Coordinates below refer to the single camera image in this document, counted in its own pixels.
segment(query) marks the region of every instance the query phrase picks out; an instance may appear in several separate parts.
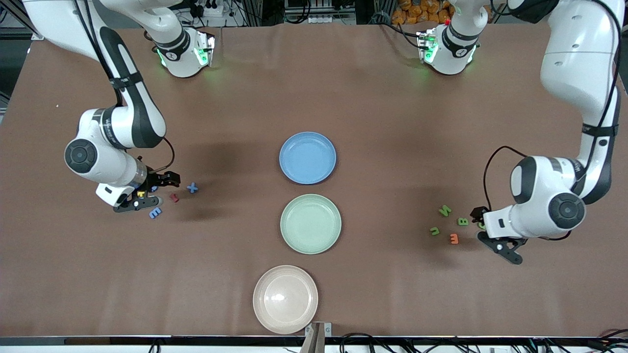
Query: metal bracket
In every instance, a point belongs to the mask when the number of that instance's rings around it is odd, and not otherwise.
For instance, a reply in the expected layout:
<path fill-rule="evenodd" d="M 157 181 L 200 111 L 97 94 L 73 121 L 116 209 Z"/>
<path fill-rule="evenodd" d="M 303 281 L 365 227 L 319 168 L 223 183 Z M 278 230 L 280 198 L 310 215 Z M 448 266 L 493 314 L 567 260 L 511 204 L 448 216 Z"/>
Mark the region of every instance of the metal bracket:
<path fill-rule="evenodd" d="M 511 264 L 521 264 L 523 262 L 523 258 L 516 250 L 525 244 L 528 241 L 527 239 L 489 238 L 489 234 L 486 232 L 478 232 L 477 239 Z"/>
<path fill-rule="evenodd" d="M 137 191 L 133 191 L 130 200 L 126 200 L 118 207 L 114 207 L 115 213 L 123 213 L 129 211 L 139 211 L 149 207 L 157 207 L 163 203 L 159 196 L 138 197 Z"/>
<path fill-rule="evenodd" d="M 324 353 L 325 337 L 331 337 L 331 322 L 312 322 L 305 328 L 305 342 L 300 353 Z"/>

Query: black cable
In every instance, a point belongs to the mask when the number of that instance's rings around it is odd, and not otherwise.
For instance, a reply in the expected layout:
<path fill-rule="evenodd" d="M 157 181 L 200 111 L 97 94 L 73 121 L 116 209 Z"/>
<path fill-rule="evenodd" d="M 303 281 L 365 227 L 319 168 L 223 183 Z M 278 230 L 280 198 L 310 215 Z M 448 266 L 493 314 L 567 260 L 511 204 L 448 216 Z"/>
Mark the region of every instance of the black cable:
<path fill-rule="evenodd" d="M 519 152 L 518 150 L 510 146 L 501 146 L 500 148 L 497 148 L 495 152 L 493 152 L 493 154 L 489 157 L 489 161 L 486 162 L 486 166 L 484 167 L 484 175 L 482 176 L 482 185 L 484 186 L 484 197 L 486 197 L 486 203 L 488 204 L 489 211 L 491 211 L 493 208 L 490 204 L 489 192 L 486 189 L 486 172 L 489 170 L 489 165 L 490 165 L 490 162 L 493 160 L 493 157 L 495 157 L 495 155 L 504 148 L 507 148 L 511 150 L 512 152 L 515 152 L 516 154 L 518 154 L 519 156 L 522 156 L 523 158 L 527 157 L 527 155 Z"/>
<path fill-rule="evenodd" d="M 237 6 L 238 11 L 240 11 L 240 16 L 242 16 L 244 24 L 246 24 L 247 27 L 251 27 L 251 25 L 249 25 L 249 20 L 246 18 L 246 16 L 244 16 L 244 13 L 242 13 L 242 8 L 240 7 L 240 4 L 235 1 L 235 5 Z"/>
<path fill-rule="evenodd" d="M 559 241 L 559 240 L 567 239 L 570 235 L 571 235 L 571 231 L 568 231 L 567 234 L 559 238 L 550 238 L 550 237 L 539 237 L 539 238 L 543 240 L 549 240 L 549 241 Z"/>
<path fill-rule="evenodd" d="M 111 69 L 109 68 L 109 66 L 107 66 L 107 62 L 105 61 L 105 56 L 102 54 L 102 49 L 100 48 L 100 45 L 98 44 L 98 37 L 96 37 L 96 29 L 94 28 L 94 22 L 92 22 L 92 14 L 89 9 L 89 4 L 87 0 L 83 0 L 83 3 L 85 4 L 85 12 L 87 13 L 87 20 L 89 21 L 89 27 L 92 31 L 92 37 L 96 45 L 95 49 L 97 50 L 97 53 L 100 55 L 99 59 L 103 65 L 103 68 L 105 69 L 105 72 L 107 73 L 107 76 L 109 77 L 109 79 L 112 79 L 113 73 L 111 72 Z M 120 93 L 120 90 L 118 89 L 114 89 L 114 92 L 116 93 L 116 107 L 121 107 L 122 106 L 122 94 Z"/>
<path fill-rule="evenodd" d="M 168 164 L 167 164 L 167 165 L 165 165 L 165 166 L 162 166 L 161 168 L 157 168 L 157 169 L 154 169 L 154 170 L 149 171 L 149 172 L 148 172 L 149 174 L 155 174 L 155 173 L 157 173 L 157 172 L 159 172 L 159 171 L 162 171 L 162 170 L 164 170 L 164 169 L 168 168 L 169 166 L 171 166 L 171 165 L 172 165 L 172 163 L 174 163 L 174 162 L 175 162 L 175 148 L 174 148 L 174 147 L 172 147 L 172 144 L 170 143 L 170 141 L 168 141 L 168 139 L 167 139 L 167 138 L 165 138 L 165 137 L 164 137 L 164 138 L 163 138 L 163 140 L 164 140 L 164 141 L 166 141 L 166 143 L 168 144 L 168 146 L 170 146 L 170 151 L 172 151 L 172 158 L 170 158 L 170 163 L 168 163 Z"/>
<path fill-rule="evenodd" d="M 85 22 L 85 18 L 83 17 L 83 12 L 81 12 L 80 10 L 78 0 L 73 0 L 73 2 L 74 2 L 74 6 L 77 9 L 78 19 L 80 20 L 81 25 L 83 26 L 83 30 L 85 31 L 87 38 L 92 44 L 92 48 L 94 49 L 94 52 L 96 54 L 96 57 L 98 58 L 98 61 L 100 61 L 100 65 L 102 66 L 102 69 L 105 71 L 105 74 L 107 74 L 107 78 L 112 79 L 113 74 L 111 73 L 111 70 L 109 70 L 109 67 L 107 66 L 107 62 L 105 61 L 105 58 L 102 55 L 102 51 L 100 50 L 100 45 L 98 44 L 98 39 L 95 35 L 94 24 L 92 22 L 92 17 L 90 15 L 89 4 L 87 3 L 87 0 L 83 0 L 83 2 L 85 4 L 85 10 L 86 10 L 87 16 L 89 18 L 89 23 L 92 27 L 91 31 L 87 27 L 87 23 Z M 116 107 L 121 107 L 122 95 L 120 94 L 120 91 L 117 89 L 114 89 L 114 92 L 116 93 Z"/>
<path fill-rule="evenodd" d="M 602 123 L 604 122 L 604 117 L 606 116 L 606 113 L 608 113 L 609 111 L 609 107 L 610 107 L 610 102 L 613 100 L 613 93 L 615 92 L 616 88 L 617 88 L 617 76 L 619 74 L 619 63 L 620 63 L 620 59 L 621 59 L 621 52 L 622 52 L 622 27 L 619 24 L 619 20 L 617 19 L 617 17 L 615 16 L 615 13 L 609 8 L 608 5 L 606 5 L 603 1 L 601 0 L 591 0 L 594 3 L 600 5 L 601 7 L 604 8 L 604 10 L 606 10 L 606 12 L 609 14 L 609 16 L 613 19 L 613 22 L 615 23 L 615 29 L 617 30 L 617 51 L 615 52 L 615 72 L 613 73 L 613 80 L 611 82 L 610 85 L 610 89 L 609 89 L 609 97 L 606 100 L 606 106 L 604 106 L 604 111 L 602 112 L 602 117 L 600 118 L 600 122 L 597 124 L 597 128 L 602 127 Z M 591 161 L 593 160 L 593 151 L 595 150 L 595 144 L 597 143 L 597 138 L 598 136 L 594 136 L 593 137 L 593 143 L 591 144 L 591 150 L 589 151 L 589 156 L 587 158 L 587 165 L 585 165 L 582 176 L 580 177 L 580 179 L 578 179 L 576 182 L 579 182 L 582 178 L 585 178 L 587 175 L 587 171 L 588 171 L 588 167 L 591 165 Z"/>
<path fill-rule="evenodd" d="M 308 19 L 308 17 L 310 17 L 310 11 L 311 11 L 311 1 L 310 0 L 306 0 L 307 3 L 303 4 L 303 13 L 301 13 L 301 16 L 299 16 L 296 21 L 291 21 L 289 19 L 285 19 L 286 22 L 288 23 L 292 23 L 292 24 L 299 24 L 299 23 L 303 23 L 306 19 Z"/>
<path fill-rule="evenodd" d="M 0 6 L 0 14 L 4 13 L 4 16 L 2 17 L 2 19 L 0 19 L 0 23 L 4 22 L 4 20 L 6 19 L 7 14 L 9 13 L 9 11 L 5 8 L 3 8 L 2 6 Z"/>
<path fill-rule="evenodd" d="M 153 344 L 151 344 L 151 347 L 148 349 L 148 353 L 153 353 L 153 349 L 156 348 L 155 353 L 161 353 L 161 344 L 160 341 L 163 344 L 166 344 L 166 341 L 164 341 L 163 339 L 156 339 L 153 341 Z"/>
<path fill-rule="evenodd" d="M 609 338 L 611 338 L 613 336 L 616 336 L 616 335 L 619 335 L 619 334 L 623 334 L 624 332 L 628 332 L 628 329 L 617 330 L 615 332 L 611 332 L 608 335 L 600 337 L 600 339 L 602 339 L 602 340 L 609 339 Z"/>
<path fill-rule="evenodd" d="M 340 340 L 340 345 L 338 346 L 338 349 L 341 353 L 345 353 L 345 341 L 347 339 L 350 339 L 352 337 L 356 337 L 357 339 L 365 339 L 368 338 L 369 339 L 369 350 L 371 352 L 375 351 L 375 348 L 373 346 L 373 343 L 379 345 L 380 347 L 382 347 L 383 349 L 387 350 L 390 353 L 397 353 L 395 352 L 392 348 L 390 348 L 389 345 L 381 342 L 379 339 L 369 335 L 369 334 L 365 334 L 363 332 L 353 332 L 351 334 L 346 334 L 344 336 L 342 336 L 342 340 Z M 405 350 L 408 353 L 428 353 L 429 350 L 426 350 L 425 352 L 420 352 L 418 349 L 414 348 L 414 345 L 411 345 L 407 340 L 402 342 L 402 344 L 399 344 L 399 346 Z"/>
<path fill-rule="evenodd" d="M 560 350 L 562 350 L 565 353 L 571 353 L 570 351 L 567 350 L 567 348 L 563 347 L 560 344 L 554 343 L 554 341 L 552 341 L 551 339 L 547 339 L 551 344 L 557 346 Z"/>
<path fill-rule="evenodd" d="M 417 49 L 425 49 L 425 50 L 429 49 L 427 46 L 424 46 L 424 45 L 420 45 L 420 46 L 419 46 L 418 44 L 414 44 L 414 43 L 412 43 L 412 41 L 410 40 L 410 38 L 408 38 L 408 36 L 406 35 L 406 32 L 401 31 L 401 34 L 403 35 L 403 38 L 405 38 L 405 39 L 408 41 L 408 43 L 410 43 L 410 45 L 411 45 L 411 46 L 413 46 L 413 47 L 415 47 L 415 48 L 417 48 Z"/>
<path fill-rule="evenodd" d="M 384 22 L 376 22 L 375 24 L 382 24 L 382 25 L 384 25 L 384 26 L 388 26 L 388 27 L 392 28 L 392 30 L 393 30 L 393 31 L 395 31 L 395 32 L 399 33 L 400 35 L 406 35 L 406 36 L 408 36 L 408 37 L 414 37 L 414 38 L 422 38 L 422 37 L 424 37 L 424 35 L 417 35 L 417 34 L 415 34 L 415 33 L 409 33 L 409 32 L 405 32 L 405 31 L 403 31 L 403 30 L 401 29 L 401 25 L 400 25 L 400 24 L 399 24 L 399 28 L 400 28 L 400 29 L 397 29 L 395 26 L 390 25 L 390 24 L 388 24 L 388 23 L 384 23 Z"/>

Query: plate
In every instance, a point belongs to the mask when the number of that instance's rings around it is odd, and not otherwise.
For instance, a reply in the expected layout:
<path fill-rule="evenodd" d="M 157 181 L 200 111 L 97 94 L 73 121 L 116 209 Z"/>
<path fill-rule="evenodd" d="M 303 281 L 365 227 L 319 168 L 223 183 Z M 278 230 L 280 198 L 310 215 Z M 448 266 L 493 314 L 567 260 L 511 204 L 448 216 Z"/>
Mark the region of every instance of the plate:
<path fill-rule="evenodd" d="M 310 275 L 296 266 L 268 270 L 253 291 L 259 322 L 276 334 L 293 334 L 306 327 L 318 308 L 318 290 Z"/>
<path fill-rule="evenodd" d="M 295 183 L 320 183 L 336 166 L 336 149 L 328 138 L 319 133 L 298 133 L 281 147 L 279 165 Z"/>
<path fill-rule="evenodd" d="M 320 254 L 340 236 L 342 220 L 333 202 L 321 195 L 301 195 L 281 214 L 281 235 L 288 245 L 302 254 Z"/>

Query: green plate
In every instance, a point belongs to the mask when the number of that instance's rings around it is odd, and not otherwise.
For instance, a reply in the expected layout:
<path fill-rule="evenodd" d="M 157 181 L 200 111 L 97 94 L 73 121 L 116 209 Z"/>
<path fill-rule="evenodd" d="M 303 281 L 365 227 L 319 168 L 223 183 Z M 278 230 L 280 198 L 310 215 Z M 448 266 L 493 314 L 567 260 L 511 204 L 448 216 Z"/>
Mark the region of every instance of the green plate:
<path fill-rule="evenodd" d="M 340 236 L 342 221 L 336 205 L 328 198 L 309 193 L 286 206 L 281 214 L 281 235 L 302 254 L 320 254 Z"/>

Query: electrical wiring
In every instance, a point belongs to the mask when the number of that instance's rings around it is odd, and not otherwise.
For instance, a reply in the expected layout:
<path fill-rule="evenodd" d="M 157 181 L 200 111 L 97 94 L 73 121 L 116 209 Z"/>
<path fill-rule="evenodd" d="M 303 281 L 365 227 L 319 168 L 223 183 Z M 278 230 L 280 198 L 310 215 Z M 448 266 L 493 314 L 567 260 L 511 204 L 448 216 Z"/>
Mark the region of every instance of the electrical wiring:
<path fill-rule="evenodd" d="M 568 350 L 567 350 L 565 347 L 563 347 L 562 345 L 554 343 L 551 339 L 547 339 L 547 341 L 548 341 L 549 343 L 551 343 L 551 344 L 553 344 L 553 345 L 557 346 L 557 347 L 558 347 L 560 350 L 562 350 L 563 352 L 565 352 L 565 353 L 571 353 L 570 351 L 568 351 Z"/>
<path fill-rule="evenodd" d="M 244 24 L 246 24 L 247 27 L 251 27 L 249 25 L 249 21 L 247 20 L 246 16 L 242 12 L 242 8 L 240 7 L 240 4 L 237 1 L 231 0 L 231 4 L 233 4 L 233 3 L 235 3 L 235 5 L 237 6 L 238 11 L 240 11 L 240 16 L 242 16 L 242 22 Z"/>
<path fill-rule="evenodd" d="M 424 37 L 423 35 L 417 35 L 415 33 L 409 33 L 409 32 L 406 32 L 406 31 L 402 30 L 400 24 L 398 25 L 399 29 L 397 29 L 397 27 L 395 27 L 395 26 L 393 26 L 391 24 L 384 23 L 384 22 L 376 22 L 375 24 L 380 24 L 380 25 L 383 25 L 383 26 L 390 27 L 393 31 L 399 33 L 400 35 L 404 35 L 404 36 L 408 36 L 408 37 L 414 37 L 414 38 L 422 38 L 422 37 Z"/>
<path fill-rule="evenodd" d="M 480 353 L 480 347 L 477 347 L 477 352 L 469 348 L 468 345 L 455 345 L 455 347 L 462 353 Z"/>
<path fill-rule="evenodd" d="M 346 351 L 345 351 L 345 343 L 349 339 L 367 340 L 370 352 L 375 352 L 375 347 L 374 346 L 378 345 L 378 346 L 382 347 L 383 349 L 385 349 L 386 351 L 388 351 L 390 353 L 398 353 L 395 350 L 393 350 L 390 347 L 390 345 L 387 345 L 387 344 L 381 342 L 376 337 L 373 337 L 373 336 L 371 336 L 369 334 L 365 334 L 363 332 L 353 332 L 351 334 L 346 334 L 346 335 L 342 336 L 342 340 L 340 341 L 340 345 L 338 346 L 338 349 L 339 349 L 339 351 L 341 353 L 346 353 Z M 425 350 L 425 352 L 421 352 L 420 350 L 414 348 L 414 343 L 413 343 L 412 340 L 406 340 L 406 339 L 403 339 L 402 341 L 400 341 L 398 343 L 398 346 L 400 346 L 400 348 L 402 348 L 404 351 L 406 351 L 406 353 L 429 353 L 429 351 L 431 351 L 433 348 L 436 347 L 436 346 L 433 346 L 433 347 L 430 347 L 429 349 Z"/>
<path fill-rule="evenodd" d="M 609 338 L 611 338 L 613 336 L 616 336 L 616 335 L 619 335 L 619 334 L 624 334 L 626 332 L 628 332 L 628 329 L 616 330 L 616 331 L 613 331 L 613 332 L 611 332 L 611 333 L 609 333 L 607 335 L 604 335 L 604 336 L 600 337 L 600 339 L 601 340 L 609 339 Z"/>
<path fill-rule="evenodd" d="M 242 11 L 244 11 L 244 13 L 246 13 L 246 14 L 248 14 L 248 15 L 251 15 L 251 16 L 255 17 L 255 18 L 256 18 L 256 19 L 258 19 L 259 21 L 262 21 L 262 17 L 259 17 L 258 15 L 254 14 L 254 13 L 250 13 L 250 12 L 249 12 L 249 11 L 248 11 L 245 7 L 244 7 L 244 4 L 242 4 L 242 6 L 240 6 L 240 4 L 239 4 L 237 1 L 235 2 L 235 4 L 236 4 L 236 5 L 237 5 L 237 7 L 240 9 L 240 11 L 241 11 L 241 12 L 240 12 L 240 14 L 242 14 Z"/>
<path fill-rule="evenodd" d="M 505 149 L 509 149 L 509 150 L 511 150 L 512 152 L 515 152 L 516 154 L 518 154 L 519 156 L 522 156 L 523 158 L 525 158 L 525 157 L 527 157 L 527 156 L 528 156 L 528 155 L 525 155 L 525 154 L 523 154 L 523 153 L 519 152 L 518 150 L 516 150 L 516 149 L 514 149 L 514 148 L 512 148 L 512 147 L 510 147 L 510 146 L 505 146 L 505 145 L 504 145 L 504 146 L 501 146 L 500 148 L 497 148 L 497 149 L 493 152 L 493 154 L 489 157 L 489 160 L 488 160 L 488 162 L 486 162 L 486 166 L 484 167 L 484 175 L 482 176 L 482 186 L 484 187 L 484 197 L 486 198 L 486 203 L 487 203 L 487 205 L 488 205 L 488 209 L 489 209 L 489 211 L 492 211 L 492 210 L 493 210 L 493 208 L 492 208 L 492 206 L 491 206 L 491 204 L 490 204 L 489 192 L 488 192 L 488 191 L 487 191 L 487 189 L 486 189 L 486 173 L 488 172 L 488 170 L 489 170 L 489 166 L 490 166 L 490 162 L 493 160 L 493 158 L 495 157 L 495 155 L 496 155 L 499 151 L 501 151 L 502 149 L 504 149 L 504 148 L 505 148 Z"/>
<path fill-rule="evenodd" d="M 385 22 L 376 21 L 378 16 L 382 16 Z M 385 11 L 378 11 L 374 13 L 373 16 L 371 16 L 371 19 L 369 20 L 368 24 L 389 24 L 390 22 L 391 22 L 391 15 L 389 15 Z"/>
<path fill-rule="evenodd" d="M 345 26 L 347 26 L 347 23 L 345 22 L 345 19 L 342 18 L 342 15 L 340 14 L 340 10 L 338 10 L 337 12 L 337 16 L 338 18 L 342 21 L 342 24 L 344 24 Z"/>
<path fill-rule="evenodd" d="M 0 16 L 2 16 L 2 18 L 0 18 L 0 23 L 4 22 L 8 13 L 9 13 L 8 10 L 0 6 Z"/>
<path fill-rule="evenodd" d="M 613 13 L 613 11 L 609 8 L 608 5 L 606 5 L 602 0 L 591 0 L 594 3 L 600 5 L 601 7 L 604 8 L 604 10 L 606 10 L 606 12 L 608 13 L 608 15 L 613 19 L 613 22 L 615 23 L 615 30 L 617 31 L 617 51 L 615 52 L 615 71 L 613 73 L 613 79 L 611 81 L 610 87 L 609 87 L 609 96 L 606 100 L 606 105 L 604 106 L 604 111 L 602 112 L 602 117 L 600 118 L 600 122 L 597 124 L 597 128 L 601 128 L 602 127 L 602 123 L 604 122 L 604 117 L 606 116 L 606 113 L 608 113 L 609 108 L 610 108 L 610 102 L 613 100 L 613 92 L 616 91 L 616 87 L 617 87 L 617 76 L 619 74 L 619 63 L 621 61 L 621 52 L 622 52 L 622 27 L 619 24 L 619 20 L 617 19 L 617 17 L 615 16 L 615 13 Z M 613 43 L 611 43 L 611 51 L 615 48 L 615 37 L 613 37 Z M 609 62 L 609 69 L 611 69 L 613 66 L 613 59 L 611 57 L 610 62 Z M 582 173 L 582 176 L 580 177 L 580 179 L 578 179 L 576 181 L 576 183 L 574 183 L 574 188 L 575 185 L 577 184 L 577 182 L 579 182 L 582 178 L 585 178 L 587 175 L 587 171 L 588 171 L 588 167 L 591 165 L 591 161 L 593 160 L 593 151 L 594 151 L 594 147 L 597 143 L 597 139 L 598 136 L 594 136 L 593 137 L 593 143 L 591 144 L 591 150 L 589 151 L 589 156 L 587 158 L 587 164 L 584 167 L 584 171 Z"/>
<path fill-rule="evenodd" d="M 568 231 L 567 234 L 558 238 L 550 238 L 550 237 L 539 237 L 539 238 L 543 240 L 549 240 L 549 241 L 560 241 L 563 239 L 567 239 L 570 235 L 571 235 L 571 231 Z"/>
<path fill-rule="evenodd" d="M 149 174 L 155 174 L 155 173 L 158 173 L 158 172 L 160 172 L 160 171 L 162 171 L 162 170 L 165 170 L 165 169 L 167 169 L 169 166 L 171 166 L 171 165 L 172 165 L 172 163 L 174 163 L 174 162 L 175 162 L 175 148 L 174 148 L 174 147 L 172 147 L 172 144 L 170 143 L 170 141 L 168 141 L 168 139 L 167 139 L 167 138 L 165 138 L 165 137 L 164 137 L 164 138 L 163 138 L 163 140 L 164 140 L 164 141 L 166 141 L 166 143 L 168 144 L 168 146 L 170 146 L 170 151 L 172 152 L 172 157 L 170 158 L 170 162 L 169 162 L 167 165 L 162 166 L 161 168 L 157 168 L 157 169 L 154 169 L 154 170 L 149 171 L 149 172 L 148 172 Z"/>
<path fill-rule="evenodd" d="M 286 22 L 292 23 L 292 24 L 299 24 L 299 23 L 303 23 L 306 19 L 310 17 L 310 11 L 311 11 L 311 6 L 312 6 L 311 0 L 304 0 L 304 1 L 307 1 L 307 3 L 303 5 L 303 13 L 301 13 L 301 16 L 299 16 L 296 19 L 296 21 L 291 21 L 285 18 L 284 20 Z"/>
<path fill-rule="evenodd" d="M 427 46 L 414 44 L 414 43 L 410 40 L 410 38 L 408 38 L 408 36 L 406 35 L 406 32 L 401 31 L 401 34 L 403 35 L 403 38 L 405 38 L 405 39 L 408 41 L 408 43 L 410 43 L 410 45 L 411 45 L 411 46 L 413 46 L 413 47 L 415 47 L 415 48 L 417 48 L 417 49 L 425 49 L 425 50 L 429 49 Z"/>
<path fill-rule="evenodd" d="M 105 61 L 105 58 L 102 54 L 102 51 L 100 49 L 100 45 L 98 44 L 98 39 L 96 37 L 96 33 L 94 30 L 94 24 L 92 22 L 92 17 L 90 14 L 90 10 L 89 10 L 89 5 L 87 0 L 84 0 L 83 3 L 85 4 L 85 12 L 87 14 L 88 20 L 89 20 L 89 24 L 91 26 L 91 31 L 88 29 L 87 27 L 87 23 L 85 22 L 85 18 L 83 17 L 83 12 L 81 12 L 80 7 L 79 7 L 79 2 L 78 0 L 73 0 L 74 6 L 76 7 L 77 10 L 77 14 L 78 14 L 78 19 L 81 22 L 81 25 L 83 26 L 83 30 L 85 31 L 85 34 L 87 35 L 87 39 L 89 39 L 92 48 L 94 49 L 94 53 L 96 54 L 96 57 L 98 58 L 98 61 L 100 62 L 100 65 L 102 66 L 102 69 L 104 70 L 105 74 L 107 75 L 107 78 L 113 79 L 113 74 L 111 73 L 111 70 L 109 69 L 109 67 L 107 66 L 107 62 Z M 120 93 L 120 90 L 114 89 L 115 95 L 116 95 L 116 107 L 121 107 L 122 106 L 122 94 Z"/>
<path fill-rule="evenodd" d="M 162 344 L 166 344 L 166 341 L 164 341 L 163 339 L 156 339 L 153 341 L 153 344 L 151 344 L 151 347 L 148 349 L 148 353 L 161 353 L 161 345 Z"/>
<path fill-rule="evenodd" d="M 600 5 L 601 7 L 604 8 L 604 10 L 607 12 L 607 14 L 611 17 L 612 21 L 614 22 L 615 30 L 617 31 L 617 50 L 615 51 L 615 56 L 616 56 L 616 59 L 615 59 L 615 70 L 614 70 L 614 73 L 613 73 L 612 83 L 610 84 L 610 87 L 609 87 L 609 94 L 608 94 L 608 97 L 607 97 L 607 100 L 606 100 L 606 105 L 604 106 L 604 111 L 602 113 L 602 117 L 600 118 L 600 122 L 597 124 L 597 128 L 601 128 L 602 127 L 602 123 L 604 122 L 604 117 L 606 116 L 606 114 L 609 111 L 610 103 L 611 103 L 612 98 L 613 98 L 613 93 L 614 93 L 615 88 L 617 86 L 617 76 L 619 74 L 619 63 L 620 63 L 620 60 L 621 60 L 622 41 L 621 41 L 621 37 L 620 36 L 621 36 L 621 33 L 622 33 L 622 27 L 619 24 L 619 20 L 615 16 L 615 13 L 609 8 L 608 5 L 606 5 L 602 0 L 591 0 L 591 1 L 593 1 L 594 3 Z M 528 9 L 531 9 L 531 8 L 535 7 L 535 6 L 538 6 L 540 4 L 544 4 L 544 3 L 531 4 L 530 6 L 526 6 L 525 8 L 521 8 L 521 9 L 519 9 L 519 8 L 514 9 L 514 10 L 509 9 L 509 12 L 504 13 L 503 11 L 498 11 L 495 8 L 494 0 L 490 0 L 490 8 L 491 8 L 491 10 L 495 14 L 498 14 L 499 16 L 514 16 L 516 14 L 522 13 L 523 11 L 526 11 Z M 615 48 L 615 38 L 613 37 L 613 42 L 611 44 L 611 51 L 614 48 Z M 612 69 L 612 58 L 611 58 L 610 63 L 609 63 L 609 68 Z M 586 175 L 587 175 L 588 167 L 591 165 L 591 161 L 593 160 L 593 151 L 594 151 L 594 147 L 595 147 L 595 145 L 597 143 L 597 139 L 598 139 L 598 136 L 594 136 L 593 137 L 593 143 L 592 143 L 591 150 L 589 151 L 589 155 L 588 155 L 588 158 L 587 158 L 587 164 L 584 166 L 582 176 L 578 180 L 576 180 L 576 183 L 574 183 L 573 188 L 575 188 L 576 184 L 582 178 L 585 178 Z"/>

